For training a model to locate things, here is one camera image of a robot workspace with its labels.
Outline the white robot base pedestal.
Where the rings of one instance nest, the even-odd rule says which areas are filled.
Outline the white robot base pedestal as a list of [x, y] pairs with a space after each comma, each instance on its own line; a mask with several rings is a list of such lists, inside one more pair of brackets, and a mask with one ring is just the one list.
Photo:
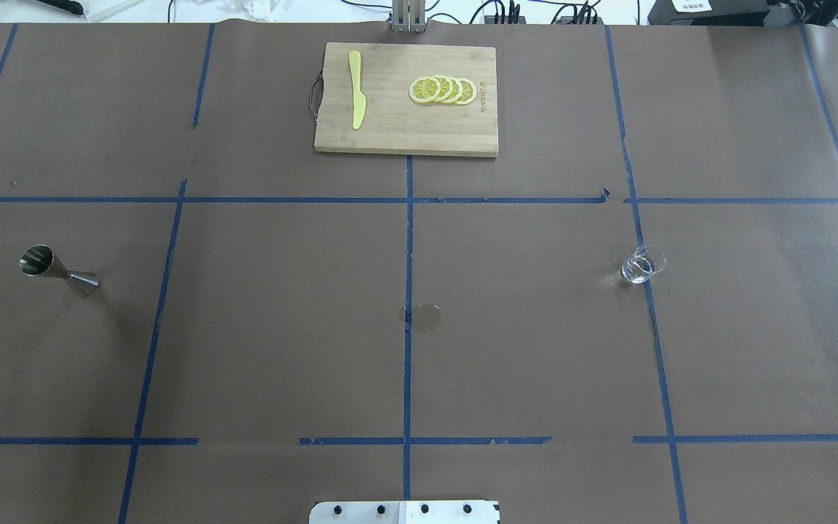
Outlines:
[[500, 523], [497, 501], [323, 501], [309, 523]]

